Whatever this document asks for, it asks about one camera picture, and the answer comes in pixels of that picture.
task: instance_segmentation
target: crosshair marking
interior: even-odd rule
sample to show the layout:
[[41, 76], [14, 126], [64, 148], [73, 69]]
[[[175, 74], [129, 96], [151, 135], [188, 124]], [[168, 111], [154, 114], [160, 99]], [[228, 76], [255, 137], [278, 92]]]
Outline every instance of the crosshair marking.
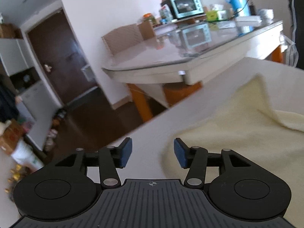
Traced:
[[155, 185], [158, 184], [158, 183], [156, 183], [156, 182], [153, 181], [153, 182], [149, 182], [148, 184], [151, 185], [151, 186], [153, 187], [153, 186], [155, 186]]

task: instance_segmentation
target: doorframe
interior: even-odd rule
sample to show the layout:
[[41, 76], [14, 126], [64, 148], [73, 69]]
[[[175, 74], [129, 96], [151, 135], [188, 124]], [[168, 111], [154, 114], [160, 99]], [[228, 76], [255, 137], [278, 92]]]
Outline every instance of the doorframe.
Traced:
[[83, 55], [83, 58], [85, 59], [86, 64], [88, 64], [88, 60], [86, 59], [86, 56], [83, 54], [83, 50], [82, 47], [79, 44], [79, 41], [74, 33], [74, 30], [71, 26], [71, 23], [67, 17], [67, 14], [65, 12], [65, 9], [63, 7], [62, 1], [61, 0], [57, 0], [51, 4], [49, 4], [48, 6], [46, 6], [45, 8], [43, 8], [42, 10], [40, 10], [38, 13], [35, 13], [30, 19], [28, 19], [26, 22], [24, 22], [21, 26], [21, 32], [23, 35], [23, 39], [25, 41], [25, 44], [29, 50], [29, 53], [32, 57], [33, 63], [34, 63], [34, 68], [36, 69], [40, 79], [43, 81], [43, 83], [45, 84], [47, 90], [49, 91], [51, 97], [53, 98], [54, 102], [56, 103], [56, 105], [58, 106], [58, 108], [63, 107], [65, 104], [62, 102], [61, 98], [59, 97], [58, 93], [56, 92], [54, 86], [51, 84], [48, 76], [46, 75], [42, 64], [40, 63], [35, 50], [32, 46], [32, 43], [29, 39], [28, 33], [34, 29], [36, 26], [38, 26], [39, 24], [41, 24], [42, 22], [44, 22], [46, 19], [48, 19], [49, 17], [53, 16], [54, 14], [60, 12], [61, 10], [63, 10], [63, 13], [69, 23], [69, 26], [72, 30], [72, 33], [74, 35], [74, 38], [76, 40], [76, 42], [78, 43], [78, 47], [81, 50], [81, 53]]

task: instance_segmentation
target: white bucket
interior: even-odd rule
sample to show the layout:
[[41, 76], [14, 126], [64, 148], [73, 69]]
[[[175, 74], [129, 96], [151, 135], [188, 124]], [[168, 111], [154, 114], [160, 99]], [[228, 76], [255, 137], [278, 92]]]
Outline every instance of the white bucket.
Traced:
[[23, 140], [19, 140], [11, 156], [18, 164], [27, 166], [32, 171], [39, 170], [44, 166], [42, 161], [33, 153], [30, 146]]

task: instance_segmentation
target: ribbed black plate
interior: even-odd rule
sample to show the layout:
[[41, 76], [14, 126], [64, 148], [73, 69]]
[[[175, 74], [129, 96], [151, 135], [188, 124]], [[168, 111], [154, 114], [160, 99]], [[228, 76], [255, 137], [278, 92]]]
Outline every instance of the ribbed black plate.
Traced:
[[104, 190], [88, 211], [69, 220], [46, 222], [24, 217], [14, 228], [292, 228], [283, 218], [246, 222], [216, 210], [200, 190], [179, 180], [127, 179]]

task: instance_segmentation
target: glass tabletop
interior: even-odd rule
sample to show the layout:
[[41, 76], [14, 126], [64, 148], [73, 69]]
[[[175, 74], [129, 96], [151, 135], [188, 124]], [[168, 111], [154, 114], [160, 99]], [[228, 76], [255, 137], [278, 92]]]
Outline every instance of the glass tabletop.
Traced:
[[197, 23], [119, 52], [104, 68], [124, 71], [185, 63], [252, 32], [263, 33], [280, 24], [282, 21]]

